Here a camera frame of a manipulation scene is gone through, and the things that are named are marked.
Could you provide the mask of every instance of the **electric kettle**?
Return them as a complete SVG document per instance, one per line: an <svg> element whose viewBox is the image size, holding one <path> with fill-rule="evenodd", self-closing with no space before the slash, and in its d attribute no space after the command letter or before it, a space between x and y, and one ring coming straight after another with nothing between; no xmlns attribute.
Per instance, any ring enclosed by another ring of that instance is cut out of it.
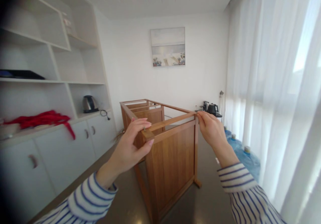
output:
<svg viewBox="0 0 321 224"><path fill-rule="evenodd" d="M218 106L213 103L210 104L207 108L207 112L216 116L216 113L218 113Z"/></svg>
<svg viewBox="0 0 321 224"><path fill-rule="evenodd" d="M94 97L91 95L86 95L83 98L83 108L84 108L84 113L93 113L99 111L97 102Z"/></svg>

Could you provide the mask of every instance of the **framed painting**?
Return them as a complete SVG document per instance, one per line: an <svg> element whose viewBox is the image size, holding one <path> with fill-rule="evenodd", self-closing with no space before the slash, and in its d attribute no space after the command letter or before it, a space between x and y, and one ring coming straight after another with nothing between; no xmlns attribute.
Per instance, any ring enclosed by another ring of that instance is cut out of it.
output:
<svg viewBox="0 0 321 224"><path fill-rule="evenodd" d="M185 27L150 31L153 67L185 66Z"/></svg>

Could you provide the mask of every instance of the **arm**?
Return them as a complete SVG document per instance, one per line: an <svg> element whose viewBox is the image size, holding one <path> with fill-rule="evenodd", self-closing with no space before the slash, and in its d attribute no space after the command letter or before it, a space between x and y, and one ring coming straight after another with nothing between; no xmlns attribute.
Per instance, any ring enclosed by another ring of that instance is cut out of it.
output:
<svg viewBox="0 0 321 224"><path fill-rule="evenodd" d="M151 150L154 140L140 149L133 145L138 132L150 126L147 119L132 119L114 153L97 173L93 173L68 198L35 223L95 223L103 218L118 190L113 184L115 179Z"/></svg>
<svg viewBox="0 0 321 224"><path fill-rule="evenodd" d="M202 135L221 164L222 169L217 172L223 190L230 196L235 222L285 223L264 190L238 160L226 140L222 123L204 111L199 111L197 116Z"/></svg>

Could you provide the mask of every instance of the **curtain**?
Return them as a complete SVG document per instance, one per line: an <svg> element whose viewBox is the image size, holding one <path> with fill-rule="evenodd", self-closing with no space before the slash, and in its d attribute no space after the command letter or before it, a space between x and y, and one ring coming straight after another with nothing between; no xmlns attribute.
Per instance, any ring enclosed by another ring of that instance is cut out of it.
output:
<svg viewBox="0 0 321 224"><path fill-rule="evenodd" d="M321 206L320 6L230 2L224 125L259 157L259 184L289 223L321 218L308 208Z"/></svg>

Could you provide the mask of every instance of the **striped sleeve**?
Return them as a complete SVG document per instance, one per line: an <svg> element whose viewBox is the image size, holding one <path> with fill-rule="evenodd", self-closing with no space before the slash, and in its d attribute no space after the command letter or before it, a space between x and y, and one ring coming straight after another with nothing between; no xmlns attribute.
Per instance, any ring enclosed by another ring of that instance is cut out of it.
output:
<svg viewBox="0 0 321 224"><path fill-rule="evenodd" d="M236 223L285 223L242 163L217 171Z"/></svg>
<svg viewBox="0 0 321 224"><path fill-rule="evenodd" d="M102 188L93 173L68 198L35 223L95 223L106 215L117 191L114 184L108 190Z"/></svg>

